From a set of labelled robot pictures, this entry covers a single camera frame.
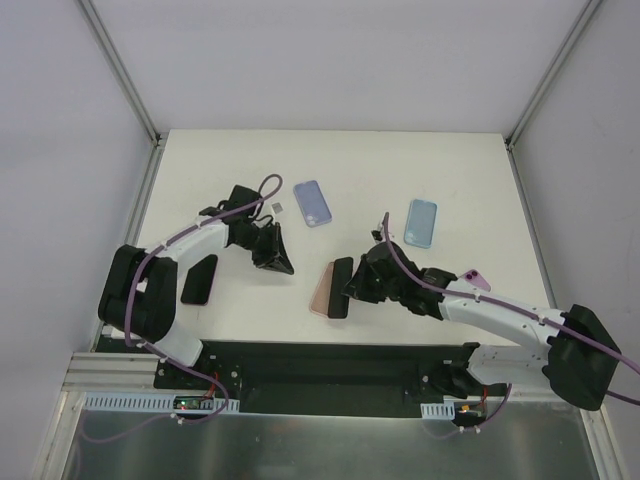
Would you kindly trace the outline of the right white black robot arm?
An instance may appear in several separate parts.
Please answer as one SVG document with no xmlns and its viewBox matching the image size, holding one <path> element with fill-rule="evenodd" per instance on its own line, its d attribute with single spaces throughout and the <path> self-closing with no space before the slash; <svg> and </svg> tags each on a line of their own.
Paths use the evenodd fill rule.
<svg viewBox="0 0 640 480">
<path fill-rule="evenodd" d="M 372 304 L 394 301 L 415 315 L 508 340 L 506 346 L 472 344 L 469 358 L 447 369 L 442 388 L 453 396 L 465 396 L 474 383 L 529 384 L 596 411 L 619 364 L 619 347 L 591 309 L 511 302 L 446 270 L 418 267 L 395 243 L 378 243 L 363 254 L 342 292 Z"/>
</svg>

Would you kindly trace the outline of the lavender phone case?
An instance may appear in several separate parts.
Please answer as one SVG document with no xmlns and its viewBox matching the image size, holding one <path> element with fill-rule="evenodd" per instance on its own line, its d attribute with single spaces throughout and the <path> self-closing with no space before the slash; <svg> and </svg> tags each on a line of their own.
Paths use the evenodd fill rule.
<svg viewBox="0 0 640 480">
<path fill-rule="evenodd" d="M 332 221 L 332 214 L 316 180 L 298 183 L 293 193 L 307 227 L 314 228 Z"/>
</svg>

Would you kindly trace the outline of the black phone pink edge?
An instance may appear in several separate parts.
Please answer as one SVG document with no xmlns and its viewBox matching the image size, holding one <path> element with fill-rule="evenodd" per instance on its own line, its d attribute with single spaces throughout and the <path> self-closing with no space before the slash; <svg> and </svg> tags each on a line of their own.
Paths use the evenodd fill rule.
<svg viewBox="0 0 640 480">
<path fill-rule="evenodd" d="M 208 304 L 217 265 L 218 256 L 211 254 L 188 270 L 180 297 L 182 304 L 191 306 Z"/>
</svg>

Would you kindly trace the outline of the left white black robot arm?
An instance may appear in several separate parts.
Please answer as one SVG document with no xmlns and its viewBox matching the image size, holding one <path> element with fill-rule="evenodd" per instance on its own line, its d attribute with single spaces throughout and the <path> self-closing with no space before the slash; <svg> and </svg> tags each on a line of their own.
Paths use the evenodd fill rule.
<svg viewBox="0 0 640 480">
<path fill-rule="evenodd" d="M 237 185 L 189 226 L 150 247 L 125 244 L 113 257 L 98 317 L 139 346 L 203 380 L 216 374 L 212 351 L 176 318 L 179 303 L 209 301 L 218 254 L 231 245 L 251 254 L 262 270 L 291 275 L 282 229 L 263 215 L 265 196 Z"/>
</svg>

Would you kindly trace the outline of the pink phone case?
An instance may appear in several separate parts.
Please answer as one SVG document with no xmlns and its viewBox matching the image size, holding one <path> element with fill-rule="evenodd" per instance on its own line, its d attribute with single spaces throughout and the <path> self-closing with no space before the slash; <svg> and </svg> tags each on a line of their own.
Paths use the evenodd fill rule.
<svg viewBox="0 0 640 480">
<path fill-rule="evenodd" d="M 325 318 L 328 317 L 333 271 L 334 263 L 329 262 L 321 275 L 309 304 L 309 310 L 312 313 Z"/>
</svg>

